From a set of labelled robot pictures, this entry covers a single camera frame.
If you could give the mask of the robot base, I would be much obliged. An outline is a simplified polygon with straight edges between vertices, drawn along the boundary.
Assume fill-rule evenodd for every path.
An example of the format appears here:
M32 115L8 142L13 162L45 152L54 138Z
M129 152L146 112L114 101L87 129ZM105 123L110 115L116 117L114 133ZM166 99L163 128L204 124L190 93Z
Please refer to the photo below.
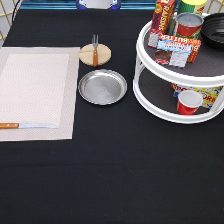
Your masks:
M119 9L121 0L76 0L78 9Z

